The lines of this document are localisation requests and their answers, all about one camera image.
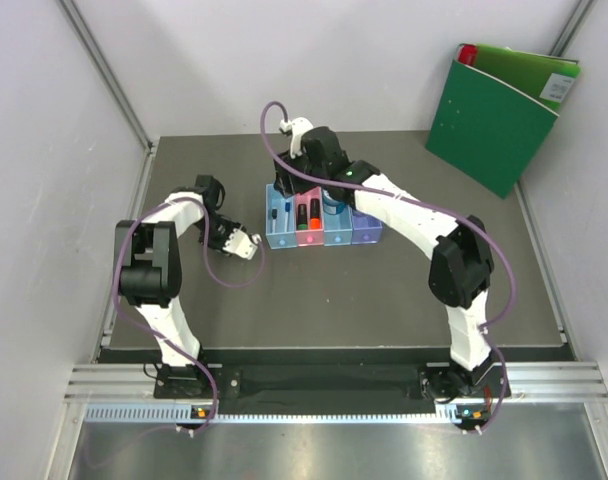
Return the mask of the orange black highlighter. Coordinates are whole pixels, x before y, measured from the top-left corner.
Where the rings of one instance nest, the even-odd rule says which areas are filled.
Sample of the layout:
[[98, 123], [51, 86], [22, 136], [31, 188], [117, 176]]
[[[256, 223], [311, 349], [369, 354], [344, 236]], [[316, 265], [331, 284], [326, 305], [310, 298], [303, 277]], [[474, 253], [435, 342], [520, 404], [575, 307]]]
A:
[[312, 198], [309, 204], [309, 223], [311, 230], [321, 229], [320, 200]]

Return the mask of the blue white marker pen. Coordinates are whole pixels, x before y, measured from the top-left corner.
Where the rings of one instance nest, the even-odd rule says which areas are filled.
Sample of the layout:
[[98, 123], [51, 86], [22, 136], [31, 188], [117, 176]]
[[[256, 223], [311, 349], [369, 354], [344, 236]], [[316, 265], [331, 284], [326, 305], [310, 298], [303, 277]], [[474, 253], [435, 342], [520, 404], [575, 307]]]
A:
[[290, 222], [290, 214], [291, 214], [292, 204], [290, 201], [285, 202], [284, 204], [284, 231], [288, 233], [289, 231], [289, 222]]

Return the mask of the blue round tub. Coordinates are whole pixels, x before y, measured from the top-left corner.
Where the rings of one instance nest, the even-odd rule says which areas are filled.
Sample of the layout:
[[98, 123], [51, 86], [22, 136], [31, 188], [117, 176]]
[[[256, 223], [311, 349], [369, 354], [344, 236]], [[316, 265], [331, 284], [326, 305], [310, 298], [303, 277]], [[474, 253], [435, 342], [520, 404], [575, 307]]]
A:
[[325, 189], [322, 190], [321, 198], [323, 210], [328, 215], [339, 215], [345, 209], [345, 204], [339, 200], [333, 199], [330, 193]]

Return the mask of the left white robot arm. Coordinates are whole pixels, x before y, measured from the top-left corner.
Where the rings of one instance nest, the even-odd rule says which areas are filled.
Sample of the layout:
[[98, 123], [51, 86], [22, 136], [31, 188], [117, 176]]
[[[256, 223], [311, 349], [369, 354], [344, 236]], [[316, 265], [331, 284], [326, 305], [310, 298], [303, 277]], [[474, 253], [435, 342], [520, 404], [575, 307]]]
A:
[[173, 191], [142, 222], [123, 220], [115, 230], [114, 262], [121, 267], [117, 295], [142, 316], [158, 342], [162, 355], [158, 382], [175, 380], [193, 397], [208, 390], [211, 374], [195, 363], [201, 345], [179, 299], [179, 238], [195, 226], [200, 230], [199, 243], [208, 249], [247, 260], [257, 251], [246, 228], [219, 212], [224, 198], [225, 188], [219, 180], [199, 175], [192, 188]]

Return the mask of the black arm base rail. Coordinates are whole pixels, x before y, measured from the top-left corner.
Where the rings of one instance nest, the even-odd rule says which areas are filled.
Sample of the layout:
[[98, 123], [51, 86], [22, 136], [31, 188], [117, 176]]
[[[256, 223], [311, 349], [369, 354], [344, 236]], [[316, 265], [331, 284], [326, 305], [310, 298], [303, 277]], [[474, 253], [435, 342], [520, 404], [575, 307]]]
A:
[[207, 349], [208, 385], [158, 382], [154, 397], [219, 401], [223, 413], [429, 413], [438, 401], [487, 404], [510, 388], [495, 358], [470, 395], [439, 397], [426, 379], [450, 365], [445, 347]]

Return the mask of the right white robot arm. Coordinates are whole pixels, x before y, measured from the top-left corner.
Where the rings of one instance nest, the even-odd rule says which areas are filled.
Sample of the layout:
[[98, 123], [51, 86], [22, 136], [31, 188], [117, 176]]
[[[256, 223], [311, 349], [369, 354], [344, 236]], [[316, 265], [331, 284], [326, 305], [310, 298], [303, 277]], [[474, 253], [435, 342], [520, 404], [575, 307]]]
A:
[[480, 327], [494, 264], [481, 237], [483, 223], [465, 221], [418, 205], [376, 167], [349, 160], [337, 135], [305, 118], [283, 120], [280, 131], [290, 139], [275, 164], [276, 189], [284, 196], [315, 187], [335, 204], [371, 216], [411, 241], [430, 261], [428, 285], [444, 304], [451, 336], [450, 365], [425, 384], [439, 397], [471, 396], [482, 389], [492, 366], [491, 348]]

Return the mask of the light blue drawer bin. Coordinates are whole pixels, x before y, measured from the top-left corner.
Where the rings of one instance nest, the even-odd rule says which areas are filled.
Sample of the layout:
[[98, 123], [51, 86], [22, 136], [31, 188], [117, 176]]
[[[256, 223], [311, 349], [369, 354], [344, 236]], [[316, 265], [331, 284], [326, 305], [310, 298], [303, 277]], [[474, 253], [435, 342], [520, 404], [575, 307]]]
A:
[[[284, 204], [290, 201], [292, 204], [289, 231], [284, 231]], [[277, 233], [271, 233], [270, 212], [271, 209], [278, 210]], [[277, 191], [272, 184], [267, 184], [265, 187], [265, 238], [271, 249], [287, 249], [297, 246], [295, 234], [295, 200], [293, 197], [285, 198]]]

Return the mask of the green ring binder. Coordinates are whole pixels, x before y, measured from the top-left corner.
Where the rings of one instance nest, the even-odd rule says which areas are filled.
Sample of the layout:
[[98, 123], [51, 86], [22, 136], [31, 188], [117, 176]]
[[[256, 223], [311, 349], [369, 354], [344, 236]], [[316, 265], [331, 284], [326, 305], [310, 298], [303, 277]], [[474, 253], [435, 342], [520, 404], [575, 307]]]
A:
[[457, 47], [426, 148], [505, 198], [559, 113], [476, 69], [476, 45]]

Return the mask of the green black highlighter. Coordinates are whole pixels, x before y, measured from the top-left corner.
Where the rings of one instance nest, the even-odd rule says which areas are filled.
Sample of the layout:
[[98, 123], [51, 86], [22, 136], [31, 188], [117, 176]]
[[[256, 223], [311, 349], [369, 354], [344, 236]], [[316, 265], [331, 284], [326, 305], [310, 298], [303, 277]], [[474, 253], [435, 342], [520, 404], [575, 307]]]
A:
[[304, 203], [297, 206], [296, 228], [298, 230], [308, 229], [308, 210], [307, 205]]

